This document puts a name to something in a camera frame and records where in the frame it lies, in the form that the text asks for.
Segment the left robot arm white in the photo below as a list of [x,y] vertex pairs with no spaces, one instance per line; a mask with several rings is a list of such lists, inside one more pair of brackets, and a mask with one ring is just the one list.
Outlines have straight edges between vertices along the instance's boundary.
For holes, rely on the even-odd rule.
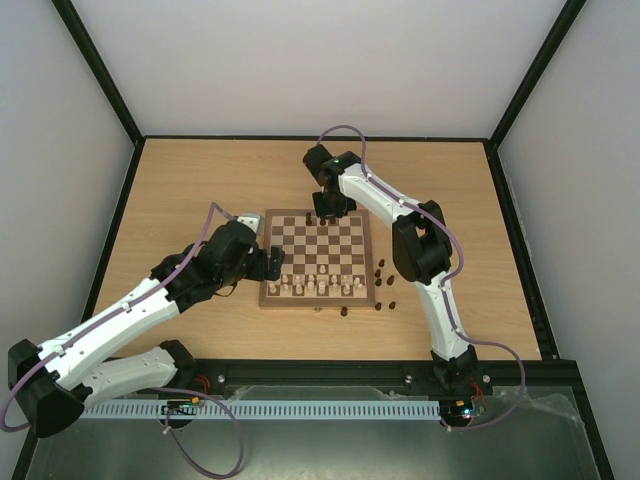
[[151,328],[210,300],[241,280],[275,281],[283,254],[259,247],[264,219],[234,217],[203,246],[188,246],[154,267],[132,291],[78,327],[39,345],[8,351],[8,386],[39,438],[56,435],[103,401],[138,390],[187,385],[195,361],[177,340],[119,360],[112,354]]

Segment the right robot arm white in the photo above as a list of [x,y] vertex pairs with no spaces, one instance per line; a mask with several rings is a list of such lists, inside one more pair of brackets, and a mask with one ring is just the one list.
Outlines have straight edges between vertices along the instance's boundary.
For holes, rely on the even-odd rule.
[[460,390],[470,381],[478,360],[453,296],[450,270],[455,244],[440,206],[405,196],[350,151],[334,156],[317,144],[307,151],[303,164],[320,186],[312,194],[319,217],[340,219],[361,205],[390,228],[393,264],[415,286],[429,321],[433,375],[443,390]]

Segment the wooden chess board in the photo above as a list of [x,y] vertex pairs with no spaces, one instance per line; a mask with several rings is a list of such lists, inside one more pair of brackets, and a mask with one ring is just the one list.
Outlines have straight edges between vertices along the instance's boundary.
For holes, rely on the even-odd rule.
[[[306,214],[312,225],[306,226]],[[376,304],[369,212],[331,225],[305,209],[265,212],[264,246],[280,247],[281,276],[260,287],[262,308],[369,308]]]

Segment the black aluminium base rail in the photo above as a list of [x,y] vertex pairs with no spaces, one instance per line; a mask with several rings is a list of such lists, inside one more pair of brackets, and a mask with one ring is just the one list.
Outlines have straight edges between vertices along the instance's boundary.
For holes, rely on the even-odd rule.
[[210,392],[228,397],[244,386],[364,386],[408,396],[471,396],[497,386],[568,386],[580,389],[582,378],[574,361],[481,361],[450,388],[436,377],[433,361],[293,361],[199,359],[195,375]]

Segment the black frame post left rear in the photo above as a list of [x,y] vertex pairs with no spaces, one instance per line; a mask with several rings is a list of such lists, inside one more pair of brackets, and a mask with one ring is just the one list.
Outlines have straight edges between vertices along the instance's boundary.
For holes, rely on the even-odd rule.
[[136,146],[143,140],[143,135],[75,5],[70,0],[52,0],[51,3],[91,70],[129,140]]

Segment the black frame post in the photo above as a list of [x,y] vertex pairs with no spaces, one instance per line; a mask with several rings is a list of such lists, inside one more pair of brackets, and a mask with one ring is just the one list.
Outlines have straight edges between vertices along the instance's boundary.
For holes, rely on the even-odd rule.
[[136,146],[143,140],[143,135],[75,5],[70,0],[52,0],[51,3],[91,70],[129,140]]
[[496,128],[486,142],[490,152],[496,151],[507,137],[586,3],[586,0],[564,2]]

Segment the black frame post right rear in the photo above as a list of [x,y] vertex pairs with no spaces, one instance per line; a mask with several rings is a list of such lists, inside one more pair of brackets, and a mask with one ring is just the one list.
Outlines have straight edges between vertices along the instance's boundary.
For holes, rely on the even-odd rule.
[[586,3],[586,0],[564,2],[496,128],[486,142],[490,152],[496,151],[507,137]]

